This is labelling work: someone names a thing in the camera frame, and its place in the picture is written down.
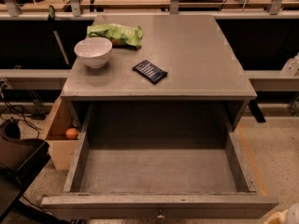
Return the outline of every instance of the drawer knob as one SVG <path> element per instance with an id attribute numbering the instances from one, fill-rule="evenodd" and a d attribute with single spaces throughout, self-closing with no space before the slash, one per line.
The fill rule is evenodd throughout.
<path id="1" fill-rule="evenodd" d="M 163 215 L 163 211 L 161 209 L 159 209 L 159 215 L 157 216 L 158 219 L 162 219 L 165 218 L 165 216 Z"/>

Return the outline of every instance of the chip bag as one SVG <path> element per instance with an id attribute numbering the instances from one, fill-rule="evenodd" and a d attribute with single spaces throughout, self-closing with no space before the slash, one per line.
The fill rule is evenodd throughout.
<path id="1" fill-rule="evenodd" d="M 140 26 L 127 27 L 119 24 L 97 24 L 87 27 L 88 37 L 101 36 L 109 39 L 114 46 L 141 48 L 142 29 Z"/>

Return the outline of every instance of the concrete floor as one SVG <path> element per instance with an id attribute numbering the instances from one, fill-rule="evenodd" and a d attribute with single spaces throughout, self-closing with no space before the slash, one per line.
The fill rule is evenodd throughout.
<path id="1" fill-rule="evenodd" d="M 299 203 L 299 118 L 292 117 L 285 105 L 260 105 L 266 123 L 258 123 L 247 111 L 242 117 L 235 136 L 240 151 L 251 172 L 256 189 L 262 195 L 275 195 L 280 204 L 260 219 L 117 219 L 91 220 L 90 224 L 258 224 L 270 215 Z M 42 128 L 43 121 L 35 121 Z M 36 133 L 21 125 L 23 137 L 35 137 Z M 59 195 L 63 191 L 66 171 L 56 171 L 52 162 L 46 165 L 25 196 L 32 202 L 41 194 Z M 31 224 L 32 220 L 10 212 L 5 224 Z"/>

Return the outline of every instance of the drawer front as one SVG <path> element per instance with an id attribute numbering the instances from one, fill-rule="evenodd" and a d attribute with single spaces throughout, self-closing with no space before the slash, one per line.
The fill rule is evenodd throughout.
<path id="1" fill-rule="evenodd" d="M 259 218 L 258 196 L 220 102 L 91 104 L 61 197 L 62 218 Z"/>

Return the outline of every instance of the white bowl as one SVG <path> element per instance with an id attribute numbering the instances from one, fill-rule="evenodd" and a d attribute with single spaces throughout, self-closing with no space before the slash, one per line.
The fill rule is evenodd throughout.
<path id="1" fill-rule="evenodd" d="M 112 43 L 103 37 L 89 37 L 78 42 L 74 51 L 84 64 L 99 68 L 110 60 Z"/>

